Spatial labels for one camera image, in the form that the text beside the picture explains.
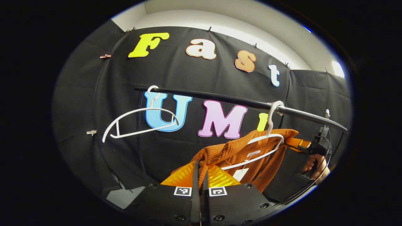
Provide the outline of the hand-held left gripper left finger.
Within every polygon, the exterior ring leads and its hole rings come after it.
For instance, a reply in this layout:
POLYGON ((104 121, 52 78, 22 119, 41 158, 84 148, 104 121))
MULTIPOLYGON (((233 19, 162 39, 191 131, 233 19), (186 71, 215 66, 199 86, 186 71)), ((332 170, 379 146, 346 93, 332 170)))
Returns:
POLYGON ((143 225, 199 225, 199 162, 192 162, 189 186, 150 184, 125 209, 143 225))

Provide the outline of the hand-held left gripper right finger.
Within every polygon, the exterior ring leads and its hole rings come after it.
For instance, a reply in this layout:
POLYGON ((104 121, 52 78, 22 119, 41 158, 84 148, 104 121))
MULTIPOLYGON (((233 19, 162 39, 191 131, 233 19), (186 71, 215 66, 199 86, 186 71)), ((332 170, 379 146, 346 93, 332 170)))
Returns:
POLYGON ((276 213, 254 184, 241 184, 218 166, 207 170, 201 202, 203 225, 254 225, 276 213))

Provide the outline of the orange corduroy jacket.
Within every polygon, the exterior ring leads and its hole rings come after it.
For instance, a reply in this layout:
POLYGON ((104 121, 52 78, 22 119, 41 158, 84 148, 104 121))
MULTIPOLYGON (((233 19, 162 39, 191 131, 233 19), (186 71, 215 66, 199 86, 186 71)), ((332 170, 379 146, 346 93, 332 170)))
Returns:
POLYGON ((194 164, 198 161, 199 189, 208 174, 209 187, 252 183, 259 192, 263 192, 279 170, 287 148, 283 144, 273 150, 280 142, 279 137, 250 143, 250 140, 264 134, 265 131, 254 130, 237 140, 205 147, 195 154, 190 163, 174 170, 162 184, 191 186, 194 164))

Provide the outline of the white clothes hanger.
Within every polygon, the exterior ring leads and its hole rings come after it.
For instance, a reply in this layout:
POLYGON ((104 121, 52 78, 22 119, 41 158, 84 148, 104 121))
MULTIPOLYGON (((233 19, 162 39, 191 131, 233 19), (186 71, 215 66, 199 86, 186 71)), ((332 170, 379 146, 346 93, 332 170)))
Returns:
POLYGON ((271 103, 270 110, 269 110, 269 113, 268 113, 268 125, 269 125, 269 127, 267 129, 266 134, 264 136, 256 137, 256 138, 254 138, 254 139, 252 139, 252 140, 250 140, 248 142, 248 144, 251 144, 251 143, 255 143, 257 141, 268 139, 268 138, 271 138, 271 137, 278 137, 278 138, 280 138, 280 141, 277 143, 277 145, 274 147, 274 149, 271 150, 268 153, 265 153, 265 154, 263 154, 263 155, 261 155, 259 157, 254 158, 254 159, 247 160, 247 161, 245 161, 243 163, 238 163, 238 164, 235 164, 235 165, 222 167, 221 168, 222 170, 229 170, 229 169, 232 169, 232 168, 236 168, 236 167, 239 167, 239 166, 243 166, 243 165, 252 163, 254 161, 257 161, 257 160, 260 160, 262 158, 265 158, 266 156, 268 156, 268 155, 270 155, 270 154, 272 154, 272 153, 274 153, 275 151, 278 150, 278 148, 284 143, 284 137, 282 135, 280 135, 280 134, 271 134, 272 129, 273 129, 272 116, 273 116, 273 113, 277 110, 278 107, 284 107, 284 103, 282 101, 276 101, 276 102, 271 103))
POLYGON ((107 138, 107 136, 108 136, 108 134, 109 134, 109 131, 112 129, 112 126, 115 126, 115 127, 116 127, 116 132, 117 132, 117 134, 116 134, 116 135, 110 134, 110 137, 112 137, 112 138, 114 138, 114 139, 119 139, 119 138, 124 138, 124 137, 129 137, 129 136, 135 136, 135 135, 139 135, 139 134, 146 133, 146 132, 151 132, 151 131, 156 131, 156 130, 168 128, 168 127, 171 127, 171 126, 174 126, 174 125, 179 125, 179 120, 178 120, 177 116, 176 116, 172 111, 169 111, 169 110, 163 109, 163 108, 156 108, 156 107, 154 107, 154 102, 159 98, 159 96, 160 96, 160 94, 157 94, 157 95, 151 100, 151 103, 150 103, 150 106, 149 106, 149 107, 140 108, 140 109, 135 109, 135 110, 126 112, 125 114, 120 115, 120 116, 117 117, 114 121, 112 121, 112 122, 109 124, 109 126, 106 128, 106 130, 104 131, 104 133, 103 133, 103 136, 102 136, 102 143, 105 143, 105 142, 106 142, 106 138, 107 138), (171 114, 171 116, 172 116, 172 117, 171 117, 171 122, 168 123, 167 125, 161 126, 161 127, 155 127, 155 128, 151 128, 151 129, 148 129, 148 130, 142 130, 142 131, 127 133, 127 134, 120 134, 119 120, 121 120, 122 118, 124 118, 124 117, 126 117, 126 116, 129 116, 129 115, 131 115, 131 114, 138 113, 138 112, 142 112, 142 111, 145 111, 145 112, 146 112, 146 111, 148 111, 148 110, 159 110, 159 111, 163 111, 163 112, 167 112, 167 113, 171 114))

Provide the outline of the small ceiling light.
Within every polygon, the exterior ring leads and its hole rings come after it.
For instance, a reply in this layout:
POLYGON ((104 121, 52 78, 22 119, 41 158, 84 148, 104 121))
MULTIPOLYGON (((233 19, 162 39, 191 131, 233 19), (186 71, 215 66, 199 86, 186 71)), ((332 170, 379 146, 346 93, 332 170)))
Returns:
POLYGON ((345 74, 344 74, 343 68, 340 63, 338 63, 337 61, 332 61, 332 66, 333 66, 334 74, 336 76, 345 78, 345 74))

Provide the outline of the black backdrop cloth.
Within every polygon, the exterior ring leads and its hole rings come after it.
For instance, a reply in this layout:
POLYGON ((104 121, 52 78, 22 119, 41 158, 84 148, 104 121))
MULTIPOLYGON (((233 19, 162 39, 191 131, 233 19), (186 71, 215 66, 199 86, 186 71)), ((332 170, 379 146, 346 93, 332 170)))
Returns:
POLYGON ((260 110, 210 99, 162 93, 154 107, 179 120, 159 131, 113 139, 102 136, 120 115, 149 107, 155 93, 136 87, 198 91, 286 107, 351 128, 353 106, 346 79, 284 63, 223 32, 191 27, 123 31, 109 21, 87 37, 64 65, 54 91, 52 120, 61 155, 97 196, 134 195, 191 162, 202 148, 257 129, 260 110), (105 54, 111 58, 100 59, 105 54), (93 136, 86 131, 97 130, 93 136))

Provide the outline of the black clothes rail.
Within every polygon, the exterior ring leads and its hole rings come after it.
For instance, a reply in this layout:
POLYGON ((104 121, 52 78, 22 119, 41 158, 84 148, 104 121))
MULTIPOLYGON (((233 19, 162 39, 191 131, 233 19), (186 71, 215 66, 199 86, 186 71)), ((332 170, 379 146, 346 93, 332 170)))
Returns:
MULTIPOLYGON (((235 97, 235 96, 228 96, 228 95, 223 95, 223 94, 214 94, 214 93, 207 93, 207 92, 198 92, 198 91, 152 88, 151 92, 178 94, 178 95, 190 96, 190 97, 195 97, 195 98, 200 98, 200 99, 210 99, 210 100, 214 100, 214 101, 221 101, 221 102, 230 103, 230 104, 243 105, 245 107, 251 107, 251 108, 262 109, 262 110, 270 110, 273 105, 273 103, 268 103, 268 102, 261 102, 261 101, 246 99, 246 98, 239 98, 239 97, 235 97)), ((303 120, 316 122, 319 124, 323 124, 323 125, 335 128, 342 132, 348 133, 348 129, 345 126, 343 126, 335 121, 326 119, 324 117, 320 117, 315 114, 304 112, 301 110, 297 110, 297 109, 293 109, 293 108, 289 108, 289 107, 285 107, 285 106, 278 106, 274 110, 274 112, 276 112, 278 114, 297 117, 297 118, 300 118, 303 120)))

